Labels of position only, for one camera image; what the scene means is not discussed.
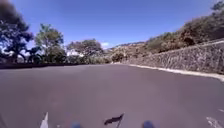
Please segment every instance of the stone wall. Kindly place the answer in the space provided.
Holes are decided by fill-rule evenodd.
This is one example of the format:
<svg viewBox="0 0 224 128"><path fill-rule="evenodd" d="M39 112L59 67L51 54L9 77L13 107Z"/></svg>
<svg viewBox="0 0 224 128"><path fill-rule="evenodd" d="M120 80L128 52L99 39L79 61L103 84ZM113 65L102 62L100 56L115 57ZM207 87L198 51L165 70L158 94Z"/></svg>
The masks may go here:
<svg viewBox="0 0 224 128"><path fill-rule="evenodd" d="M131 58L123 63L224 74L224 41Z"/></svg>

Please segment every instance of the gray asphalt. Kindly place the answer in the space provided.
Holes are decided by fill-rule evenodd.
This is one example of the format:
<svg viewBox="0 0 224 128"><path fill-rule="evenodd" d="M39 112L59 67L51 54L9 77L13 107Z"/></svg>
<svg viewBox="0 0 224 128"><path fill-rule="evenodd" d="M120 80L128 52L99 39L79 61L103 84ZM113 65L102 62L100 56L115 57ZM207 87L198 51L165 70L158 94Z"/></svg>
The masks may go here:
<svg viewBox="0 0 224 128"><path fill-rule="evenodd" d="M105 128L103 120L123 112L120 128L141 128L144 120L156 128L210 128L206 117L224 124L221 110L224 85L213 78L125 65L0 71L8 128L39 128L46 112L52 128Z"/></svg>

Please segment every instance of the sky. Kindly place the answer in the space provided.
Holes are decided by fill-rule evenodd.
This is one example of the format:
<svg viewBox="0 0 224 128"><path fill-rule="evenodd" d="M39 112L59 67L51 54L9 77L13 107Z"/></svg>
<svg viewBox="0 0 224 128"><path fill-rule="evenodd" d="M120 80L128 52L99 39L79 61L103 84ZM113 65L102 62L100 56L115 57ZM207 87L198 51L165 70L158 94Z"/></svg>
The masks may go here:
<svg viewBox="0 0 224 128"><path fill-rule="evenodd" d="M145 41L211 13L215 0L10 0L30 31L51 24L65 44L95 38L104 48Z"/></svg>

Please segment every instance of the road marking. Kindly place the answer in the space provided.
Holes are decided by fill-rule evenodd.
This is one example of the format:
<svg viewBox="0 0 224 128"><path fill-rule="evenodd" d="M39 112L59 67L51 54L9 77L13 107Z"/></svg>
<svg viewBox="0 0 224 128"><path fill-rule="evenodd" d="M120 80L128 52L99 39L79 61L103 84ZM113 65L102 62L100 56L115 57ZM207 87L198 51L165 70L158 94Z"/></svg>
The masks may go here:
<svg viewBox="0 0 224 128"><path fill-rule="evenodd" d="M48 128L48 112L46 113L44 120L42 120L40 128Z"/></svg>
<svg viewBox="0 0 224 128"><path fill-rule="evenodd" d="M185 70L177 70L177 69L156 68L156 67L140 66L140 65L133 65L133 64L130 64L129 66L134 66L134 67L139 67L139 68L157 69L157 70L161 70L161 71L165 71L165 72L179 73L179 74L183 74L183 75L193 75L193 76L216 78L216 79L219 79L221 82L224 82L224 75L219 75L219 74L185 71Z"/></svg>
<svg viewBox="0 0 224 128"><path fill-rule="evenodd" d="M220 111L220 112L224 112L224 110L222 110L222 109L219 109L219 111Z"/></svg>
<svg viewBox="0 0 224 128"><path fill-rule="evenodd" d="M223 128L216 119L212 117L206 117L206 119L213 128Z"/></svg>

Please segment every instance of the road curve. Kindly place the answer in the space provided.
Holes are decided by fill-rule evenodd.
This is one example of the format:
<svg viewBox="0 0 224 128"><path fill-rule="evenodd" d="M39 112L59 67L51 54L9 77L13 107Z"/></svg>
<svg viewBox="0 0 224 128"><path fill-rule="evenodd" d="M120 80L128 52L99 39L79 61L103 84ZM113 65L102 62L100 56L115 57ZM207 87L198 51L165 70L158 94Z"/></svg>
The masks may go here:
<svg viewBox="0 0 224 128"><path fill-rule="evenodd" d="M211 128L208 118L224 124L224 85L125 65L0 71L0 117L7 128L39 128L46 112L50 128L74 122L105 128L103 120L123 112L120 128L140 128L144 120L156 128Z"/></svg>

